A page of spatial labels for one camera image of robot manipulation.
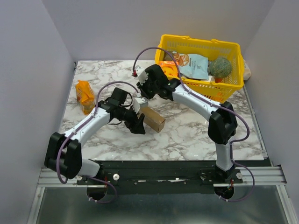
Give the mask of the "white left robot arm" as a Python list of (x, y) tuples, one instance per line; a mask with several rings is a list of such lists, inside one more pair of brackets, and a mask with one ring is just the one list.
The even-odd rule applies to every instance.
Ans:
[(123, 121), (131, 133), (145, 134), (144, 115), (138, 115), (141, 108), (148, 106), (148, 100), (140, 94), (132, 100), (130, 108), (123, 106), (127, 92), (115, 88), (111, 97), (96, 104), (90, 114), (65, 133), (51, 135), (44, 164), (55, 171), (61, 183), (65, 184), (76, 176), (87, 176), (93, 184), (103, 181), (100, 163), (82, 158), (82, 147), (103, 126), (111, 120)]

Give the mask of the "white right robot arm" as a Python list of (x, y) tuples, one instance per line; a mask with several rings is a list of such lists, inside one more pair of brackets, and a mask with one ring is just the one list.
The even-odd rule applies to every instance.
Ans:
[(189, 107), (208, 121), (208, 136), (215, 143), (217, 155), (215, 178), (221, 183), (231, 179), (234, 164), (229, 142), (238, 126), (231, 103), (221, 104), (210, 100), (194, 92), (177, 78), (169, 80), (157, 64), (145, 69), (139, 67), (133, 71), (133, 75), (138, 77), (136, 85), (146, 99), (158, 95)]

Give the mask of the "brown cardboard express box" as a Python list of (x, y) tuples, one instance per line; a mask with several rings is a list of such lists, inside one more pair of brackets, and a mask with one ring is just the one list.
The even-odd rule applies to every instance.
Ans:
[(143, 122), (148, 125), (151, 129), (160, 133), (165, 125), (165, 118), (158, 114), (156, 111), (152, 110), (151, 108), (144, 107), (141, 108), (138, 112), (138, 116), (144, 114)]

